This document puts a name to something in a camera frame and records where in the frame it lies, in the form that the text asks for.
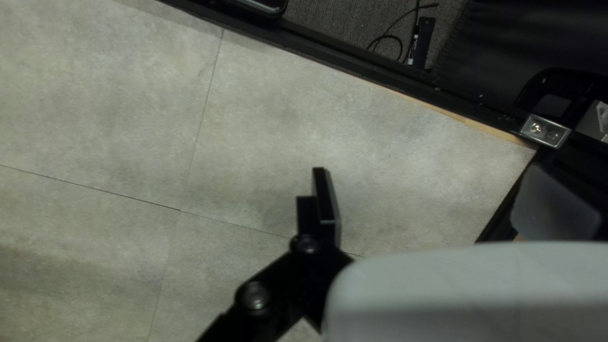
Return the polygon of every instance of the floor tile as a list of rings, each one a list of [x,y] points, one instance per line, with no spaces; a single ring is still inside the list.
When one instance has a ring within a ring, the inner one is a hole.
[[[121,2],[0,0],[0,164],[178,208],[221,29]]]
[[[288,243],[284,237],[181,213],[150,342],[195,341],[232,305],[237,287],[285,253]],[[319,340],[303,324],[283,338]]]
[[[179,212],[0,167],[0,341],[141,341]]]
[[[343,249],[472,243],[533,151],[235,33],[219,52],[182,210],[285,237],[311,168],[333,176]]]

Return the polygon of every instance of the black wire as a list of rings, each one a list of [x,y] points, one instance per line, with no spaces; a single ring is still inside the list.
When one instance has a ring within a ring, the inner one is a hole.
[[[376,39],[372,40],[371,43],[365,48],[366,50],[369,50],[371,45],[373,43],[380,43],[381,40],[385,39],[385,38],[391,38],[397,41],[397,43],[399,43],[399,56],[397,56],[396,60],[399,60],[401,58],[401,55],[403,54],[403,41],[397,37],[397,36],[393,36],[393,35],[382,35],[380,37],[377,37]]]
[[[414,19],[414,25],[412,25],[412,34],[410,34],[410,44],[409,44],[409,49],[412,48],[412,44],[414,43],[414,34],[416,34],[416,26],[418,25],[418,11],[420,10],[420,0],[416,0],[416,18]],[[406,63],[407,60],[407,55],[409,55],[410,52],[408,51],[406,53],[406,57],[403,58],[403,64]]]
[[[408,14],[410,14],[410,13],[412,13],[412,12],[414,12],[414,11],[421,10],[421,9],[429,9],[429,8],[432,8],[432,7],[437,7],[437,6],[439,6],[439,3],[438,3],[438,2],[434,2],[434,3],[432,3],[432,4],[423,5],[423,6],[416,6],[416,8],[411,9],[411,10],[409,10],[409,11],[405,12],[405,13],[404,13],[402,16],[400,16],[399,18],[397,18],[397,19],[396,19],[396,20],[395,20],[395,21],[394,21],[394,22],[393,22],[391,25],[389,25],[389,28],[388,28],[388,29],[386,29],[386,30],[385,30],[385,31],[382,33],[382,35],[387,34],[387,33],[390,31],[390,29],[392,29],[392,28],[393,28],[393,26],[397,25],[397,23],[398,23],[398,22],[400,22],[400,21],[401,21],[403,18],[407,17],[407,15],[408,15]],[[372,49],[372,51],[375,51],[377,46],[378,46],[378,43],[376,43],[376,46],[374,46],[374,48]]]
[[[405,12],[403,15],[401,15],[399,18],[397,18],[391,25],[389,25],[389,28],[387,28],[380,37],[375,38],[373,41],[371,41],[371,43],[367,46],[367,50],[370,49],[370,47],[372,46],[373,43],[376,43],[376,45],[374,45],[372,51],[376,51],[376,48],[378,47],[378,44],[380,44],[380,41],[384,38],[393,38],[396,39],[399,42],[399,45],[401,46],[401,50],[399,52],[399,57],[397,57],[397,61],[399,61],[399,59],[401,58],[401,56],[403,55],[403,41],[401,39],[399,39],[397,36],[394,35],[387,35],[387,33],[390,31],[390,29],[393,28],[393,26],[397,25],[397,23],[402,20],[403,18],[407,17],[407,15],[409,15],[410,13],[416,11],[416,21],[414,21],[414,28],[417,25],[417,21],[418,21],[418,11],[421,9],[429,9],[432,7],[437,7],[439,6],[439,3],[434,2],[432,4],[428,4],[428,5],[422,5],[420,6],[420,0],[416,0],[416,7],[414,9],[411,9],[407,12]],[[411,36],[411,40],[410,40],[410,46],[412,45],[412,41],[413,41],[413,30],[412,29],[412,36]]]

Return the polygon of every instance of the gray carpet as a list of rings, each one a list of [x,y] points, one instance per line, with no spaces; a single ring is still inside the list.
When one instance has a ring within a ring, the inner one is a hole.
[[[422,0],[421,5],[438,2],[439,7],[420,10],[420,16],[437,19],[429,48],[426,67],[431,68],[439,56],[441,47],[464,9],[466,0]],[[284,17],[295,23],[323,32],[359,47],[367,47],[374,38],[382,35],[391,23],[416,6],[416,0],[289,0]],[[409,47],[415,14],[402,19],[389,34],[403,40],[404,54]],[[393,40],[383,40],[376,52],[396,58],[399,45]]]

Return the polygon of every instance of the screw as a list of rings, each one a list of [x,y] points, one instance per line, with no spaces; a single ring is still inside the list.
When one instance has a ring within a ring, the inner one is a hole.
[[[298,248],[304,253],[312,254],[319,250],[319,243],[312,237],[303,236],[298,241]]]
[[[530,127],[530,131],[532,133],[540,133],[542,131],[542,126],[540,124],[534,124]]]
[[[547,138],[553,140],[559,137],[559,133],[557,131],[550,131],[547,133]]]
[[[245,285],[241,300],[248,309],[260,310],[270,300],[270,293],[261,282],[252,281]]]

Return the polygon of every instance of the metal hinge plate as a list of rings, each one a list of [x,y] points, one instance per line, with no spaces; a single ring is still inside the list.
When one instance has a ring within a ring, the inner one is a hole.
[[[560,148],[572,130],[544,117],[530,114],[519,134],[543,145]]]

